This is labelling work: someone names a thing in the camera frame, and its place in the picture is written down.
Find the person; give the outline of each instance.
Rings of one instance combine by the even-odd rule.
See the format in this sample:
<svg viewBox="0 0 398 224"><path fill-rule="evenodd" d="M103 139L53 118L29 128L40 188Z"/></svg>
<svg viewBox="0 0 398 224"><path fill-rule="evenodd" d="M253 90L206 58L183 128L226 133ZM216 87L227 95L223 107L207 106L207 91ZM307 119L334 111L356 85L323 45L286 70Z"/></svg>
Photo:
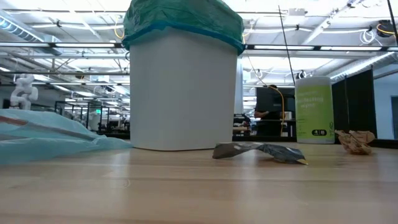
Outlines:
<svg viewBox="0 0 398 224"><path fill-rule="evenodd" d="M261 120L280 120L281 111L261 111L257 109L257 105L254 109L254 117L260 118ZM280 136L281 124L276 121L259 122L257 123L257 135L258 136Z"/></svg>

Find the crumpled foil wrapper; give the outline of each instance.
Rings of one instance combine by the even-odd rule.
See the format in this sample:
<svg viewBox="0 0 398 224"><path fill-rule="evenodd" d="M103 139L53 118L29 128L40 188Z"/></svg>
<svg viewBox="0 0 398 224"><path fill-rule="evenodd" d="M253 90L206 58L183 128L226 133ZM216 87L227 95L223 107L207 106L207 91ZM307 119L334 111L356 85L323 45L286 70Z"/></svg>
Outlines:
<svg viewBox="0 0 398 224"><path fill-rule="evenodd" d="M299 149L259 142L231 142L218 144L213 151L213 159L230 158L253 149L270 154L278 162L308 165L307 160L305 160L304 155Z"/></svg>
<svg viewBox="0 0 398 224"><path fill-rule="evenodd" d="M338 139L344 149L354 155L370 155L372 148L367 143L375 139L374 134L370 131L335 131Z"/></svg>

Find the brown paper bag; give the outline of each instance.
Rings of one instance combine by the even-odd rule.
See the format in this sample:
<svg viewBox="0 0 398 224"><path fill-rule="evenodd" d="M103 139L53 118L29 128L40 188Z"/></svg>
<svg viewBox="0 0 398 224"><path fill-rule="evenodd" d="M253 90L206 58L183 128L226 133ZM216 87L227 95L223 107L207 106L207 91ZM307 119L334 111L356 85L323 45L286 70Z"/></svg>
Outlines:
<svg viewBox="0 0 398 224"><path fill-rule="evenodd" d="M375 139L374 134L370 131L335 131L338 139L344 149L354 155L370 155L372 149L367 143Z"/></svg>

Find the wooden table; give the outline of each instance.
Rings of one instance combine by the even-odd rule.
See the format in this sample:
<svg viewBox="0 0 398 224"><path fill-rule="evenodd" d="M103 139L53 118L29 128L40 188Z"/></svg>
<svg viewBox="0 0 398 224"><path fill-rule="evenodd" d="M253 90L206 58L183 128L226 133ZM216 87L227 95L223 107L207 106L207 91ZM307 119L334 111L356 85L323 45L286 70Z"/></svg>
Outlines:
<svg viewBox="0 0 398 224"><path fill-rule="evenodd" d="M398 150L283 145L310 165L133 149L0 166L0 223L397 223Z"/></svg>

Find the trash can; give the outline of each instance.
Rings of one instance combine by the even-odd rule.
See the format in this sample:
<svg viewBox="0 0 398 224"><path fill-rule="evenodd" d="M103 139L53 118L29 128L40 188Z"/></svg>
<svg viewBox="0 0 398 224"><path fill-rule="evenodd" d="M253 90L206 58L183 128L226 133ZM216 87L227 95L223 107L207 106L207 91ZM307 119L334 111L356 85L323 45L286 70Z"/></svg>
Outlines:
<svg viewBox="0 0 398 224"><path fill-rule="evenodd" d="M135 0L124 26L132 145L181 151L230 142L242 19L219 0Z"/></svg>

